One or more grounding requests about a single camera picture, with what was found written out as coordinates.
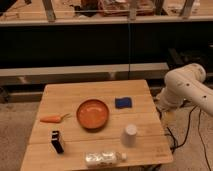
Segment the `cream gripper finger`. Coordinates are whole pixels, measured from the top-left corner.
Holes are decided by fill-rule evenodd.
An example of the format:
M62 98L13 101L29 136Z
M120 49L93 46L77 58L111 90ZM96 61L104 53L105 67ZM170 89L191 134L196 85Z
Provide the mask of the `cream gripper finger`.
M162 124L164 126L169 126L172 123L172 121L173 121L173 113L165 112L162 117Z

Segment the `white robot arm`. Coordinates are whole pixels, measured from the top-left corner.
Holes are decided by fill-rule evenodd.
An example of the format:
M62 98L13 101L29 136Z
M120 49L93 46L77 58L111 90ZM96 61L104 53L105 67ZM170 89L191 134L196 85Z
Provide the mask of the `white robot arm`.
M192 63L168 71L165 86L157 94L156 107L162 113L164 125L173 121L173 113L188 100L213 117L213 89L204 84L206 71L202 65Z

